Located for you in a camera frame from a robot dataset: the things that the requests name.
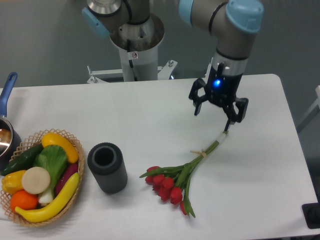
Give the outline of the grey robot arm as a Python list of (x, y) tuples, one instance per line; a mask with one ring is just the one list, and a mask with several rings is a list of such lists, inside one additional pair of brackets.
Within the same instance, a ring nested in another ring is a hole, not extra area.
[[(261, 28), (263, 4), (258, 0), (182, 0), (178, 13), (187, 24), (218, 40), (206, 77), (194, 81), (188, 96), (195, 114), (207, 101), (223, 109), (227, 126), (241, 122), (249, 101), (238, 98), (237, 89)], [(109, 37), (118, 48), (126, 82), (159, 79), (158, 47), (165, 29), (148, 0), (89, 0), (82, 16), (97, 35)]]

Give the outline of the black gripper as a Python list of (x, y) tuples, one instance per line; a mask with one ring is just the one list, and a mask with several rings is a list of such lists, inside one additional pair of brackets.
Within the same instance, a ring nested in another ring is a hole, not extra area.
[[(249, 99), (236, 98), (236, 93), (243, 74), (226, 75), (226, 65), (221, 62), (212, 65), (208, 74), (207, 83), (202, 78), (197, 78), (191, 87), (188, 98), (193, 101), (195, 107), (194, 115), (197, 116), (201, 111), (202, 103), (210, 103), (222, 108), (227, 116), (224, 132), (229, 130), (231, 125), (241, 123), (246, 116)], [(203, 88), (205, 94), (198, 95), (198, 91)]]

